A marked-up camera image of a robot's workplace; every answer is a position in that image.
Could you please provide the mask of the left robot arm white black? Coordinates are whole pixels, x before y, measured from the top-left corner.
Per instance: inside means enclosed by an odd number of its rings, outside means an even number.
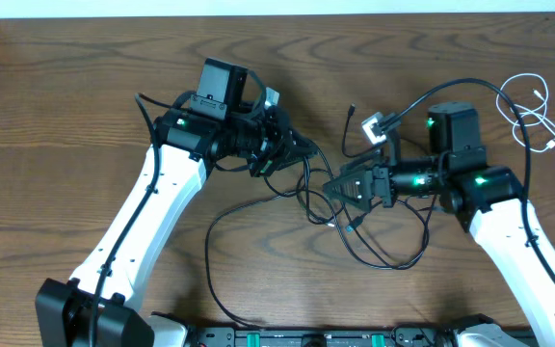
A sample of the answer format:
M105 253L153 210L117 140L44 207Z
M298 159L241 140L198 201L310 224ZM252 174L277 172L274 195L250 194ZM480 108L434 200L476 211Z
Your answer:
M245 159L253 177L313 156L317 147L271 107L212 117L171 108L155 120L138 180L95 249L67 282L46 280L36 300L44 346L182 346L186 325L140 310L151 273L179 217L216 163Z

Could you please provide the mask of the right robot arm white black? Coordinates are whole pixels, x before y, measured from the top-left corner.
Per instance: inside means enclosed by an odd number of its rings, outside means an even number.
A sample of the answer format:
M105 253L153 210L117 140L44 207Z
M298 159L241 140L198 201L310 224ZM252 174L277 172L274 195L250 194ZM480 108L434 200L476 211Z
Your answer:
M346 167L323 190L364 212L373 200L391 207L400 196L439 196L494 263L537 342L555 346L555 249L511 169L480 163L453 171L435 157L361 164Z

